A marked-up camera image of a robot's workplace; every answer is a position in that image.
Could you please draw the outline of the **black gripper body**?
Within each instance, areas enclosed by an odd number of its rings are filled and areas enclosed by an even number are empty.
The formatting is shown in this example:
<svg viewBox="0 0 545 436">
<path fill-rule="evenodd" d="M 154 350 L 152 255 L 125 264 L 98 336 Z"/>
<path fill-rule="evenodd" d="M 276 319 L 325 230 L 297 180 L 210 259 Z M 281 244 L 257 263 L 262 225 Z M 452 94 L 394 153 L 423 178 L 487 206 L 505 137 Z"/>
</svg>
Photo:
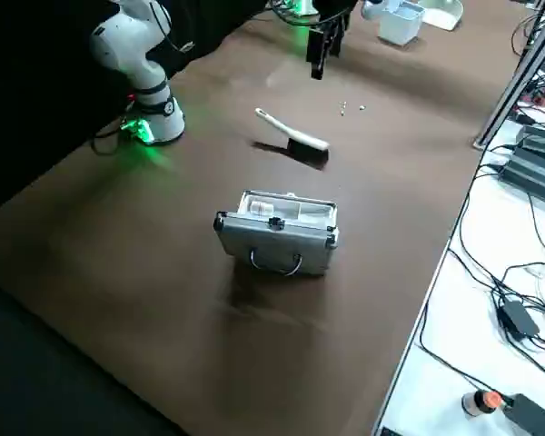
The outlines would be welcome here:
<svg viewBox="0 0 545 436">
<path fill-rule="evenodd" d="M 314 8 L 318 12 L 317 25 L 339 22 L 344 28 L 349 27 L 351 16 L 350 0 L 314 0 Z"/>
</svg>

